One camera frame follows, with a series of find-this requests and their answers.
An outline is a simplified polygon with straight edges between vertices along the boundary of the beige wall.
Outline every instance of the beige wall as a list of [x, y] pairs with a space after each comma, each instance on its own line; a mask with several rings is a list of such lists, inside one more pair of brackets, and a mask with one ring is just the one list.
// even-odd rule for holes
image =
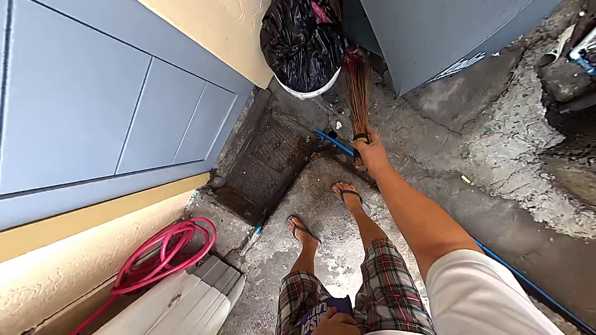
[[273, 75], [260, 50], [261, 20], [271, 0], [139, 0], [255, 85]]
[[[205, 184], [207, 175], [183, 179], [21, 227], [37, 225], [43, 230], [45, 225], [50, 224], [64, 234], [77, 230], [70, 225], [78, 223], [84, 226], [82, 221], [71, 220], [73, 214], [80, 218], [109, 218], [129, 209], [123, 216], [95, 224], [90, 229], [0, 263], [0, 334], [18, 335], [36, 327], [112, 277], [138, 246], [180, 217], [194, 189]], [[180, 189], [184, 192], [171, 196], [171, 192]], [[143, 203], [146, 207], [135, 210], [135, 206]], [[2, 255], [10, 253], [5, 247], [7, 243], [3, 243], [8, 238], [16, 239], [26, 249], [31, 249], [39, 241], [27, 238], [28, 234], [35, 235], [35, 230], [24, 233], [18, 228], [0, 233]]]

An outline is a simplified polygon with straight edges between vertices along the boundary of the bare foot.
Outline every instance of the bare foot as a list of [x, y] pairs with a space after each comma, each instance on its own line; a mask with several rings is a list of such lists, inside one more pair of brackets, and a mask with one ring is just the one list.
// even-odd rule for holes
[[[347, 182], [336, 182], [335, 185], [332, 187], [333, 191], [337, 194], [337, 196], [341, 199], [342, 195], [340, 194], [340, 190], [350, 190], [354, 192], [358, 192], [354, 185], [348, 184]], [[344, 193], [343, 200], [346, 203], [347, 208], [350, 212], [354, 210], [362, 209], [362, 205], [360, 204], [360, 198], [356, 194], [352, 193]]]
[[[297, 225], [300, 228], [306, 229], [306, 227], [304, 226], [302, 221], [300, 221], [297, 217], [292, 216], [292, 218], [290, 219], [290, 222], [288, 224], [288, 228], [290, 229], [290, 234], [292, 233], [292, 230], [294, 230], [295, 225]], [[300, 243], [302, 243], [303, 247], [316, 249], [319, 246], [318, 241], [314, 237], [312, 237], [310, 234], [308, 234], [306, 231], [297, 229], [296, 230], [296, 238], [298, 239], [298, 241], [300, 241]]]

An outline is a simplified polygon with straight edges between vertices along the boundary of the leg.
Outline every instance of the leg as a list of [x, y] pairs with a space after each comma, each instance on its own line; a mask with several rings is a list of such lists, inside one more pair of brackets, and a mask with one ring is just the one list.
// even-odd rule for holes
[[[288, 226], [290, 232], [294, 230], [295, 225], [304, 228], [304, 224], [294, 216], [290, 220], [290, 224]], [[316, 247], [318, 247], [318, 242], [308, 233], [298, 229], [296, 230], [296, 238], [298, 238], [300, 243], [302, 243], [302, 251], [300, 252], [300, 256], [298, 256], [298, 259], [296, 259], [290, 272], [306, 271], [312, 275], [315, 275], [315, 253]]]
[[[340, 190], [355, 192], [356, 188], [345, 182], [333, 185], [338, 195]], [[343, 198], [358, 224], [365, 250], [362, 287], [353, 310], [361, 333], [402, 330], [434, 335], [430, 316], [402, 256], [381, 227], [364, 212], [356, 194], [344, 193]]]
[[[333, 191], [339, 196], [340, 190], [356, 191], [354, 185], [338, 182], [333, 185]], [[360, 198], [356, 194], [344, 193], [343, 199], [346, 202], [347, 208], [350, 210], [350, 214], [356, 220], [358, 224], [358, 230], [360, 230], [360, 237], [362, 238], [362, 244], [364, 250], [367, 250], [372, 242], [378, 238], [387, 238], [385, 232], [379, 227], [368, 215], [364, 212], [364, 209], [360, 205]]]
[[[305, 228], [300, 220], [292, 217], [288, 222], [290, 232], [294, 230], [294, 226]], [[302, 252], [290, 273], [281, 280], [276, 335], [300, 335], [302, 317], [321, 301], [331, 297], [314, 276], [317, 240], [298, 229], [296, 238], [302, 243]]]

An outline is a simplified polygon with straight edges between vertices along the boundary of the concrete floor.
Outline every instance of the concrete floor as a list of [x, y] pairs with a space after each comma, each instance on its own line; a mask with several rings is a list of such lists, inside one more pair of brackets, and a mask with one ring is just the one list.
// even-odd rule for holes
[[[559, 34], [577, 20], [580, 4], [580, 0], [565, 1], [534, 32], [502, 50], [498, 57], [489, 57], [403, 97], [397, 98], [387, 85], [390, 78], [375, 74], [370, 124], [384, 141], [392, 165], [410, 184], [437, 201], [472, 236], [596, 327], [596, 215], [545, 169], [542, 153], [564, 136], [547, 123], [542, 105], [545, 88], [534, 66]], [[576, 82], [546, 87], [560, 91], [554, 95], [569, 95], [570, 87], [585, 88], [583, 72], [575, 65], [557, 66], [567, 67], [565, 73]], [[293, 124], [293, 131], [311, 134], [327, 128], [342, 139], [351, 139], [347, 105], [339, 85], [323, 97], [304, 101], [274, 81], [269, 89], [273, 114]], [[461, 175], [475, 185], [463, 182]], [[379, 193], [338, 163], [315, 156], [246, 257], [239, 257], [237, 249], [251, 228], [216, 208], [208, 194], [197, 194], [194, 214], [217, 219], [217, 253], [248, 276], [243, 295], [221, 334], [274, 332], [278, 285], [300, 250], [287, 231], [285, 219], [291, 214], [298, 214], [323, 241], [316, 272], [327, 289], [335, 296], [353, 297], [362, 283], [359, 264], [364, 251], [355, 223], [330, 190], [339, 180], [359, 188], [373, 208], [374, 219], [398, 245], [426, 298], [415, 260]], [[560, 316], [548, 308], [545, 311], [566, 334], [577, 334]]]
[[331, 190], [337, 181], [356, 185], [371, 206], [372, 217], [402, 253], [420, 294], [428, 306], [426, 289], [414, 255], [393, 223], [380, 194], [339, 163], [316, 155], [302, 171], [277, 210], [263, 227], [240, 269], [247, 284], [220, 331], [224, 334], [274, 334], [281, 279], [300, 253], [300, 244], [289, 233], [286, 218], [300, 217], [322, 245], [315, 259], [315, 274], [335, 297], [354, 301], [362, 284], [360, 264], [364, 248], [356, 222]]

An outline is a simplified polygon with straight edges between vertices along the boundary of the purple shirt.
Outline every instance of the purple shirt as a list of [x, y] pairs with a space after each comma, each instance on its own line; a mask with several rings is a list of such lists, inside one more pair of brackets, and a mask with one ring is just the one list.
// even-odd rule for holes
[[330, 309], [331, 307], [336, 307], [338, 313], [346, 313], [352, 316], [352, 301], [349, 296], [346, 296], [345, 298], [329, 297], [315, 307], [309, 309], [308, 312], [304, 314], [304, 317], [302, 317], [300, 322], [302, 325], [300, 328], [300, 335], [311, 335], [312, 330], [321, 322], [323, 314], [325, 314], [327, 309]]

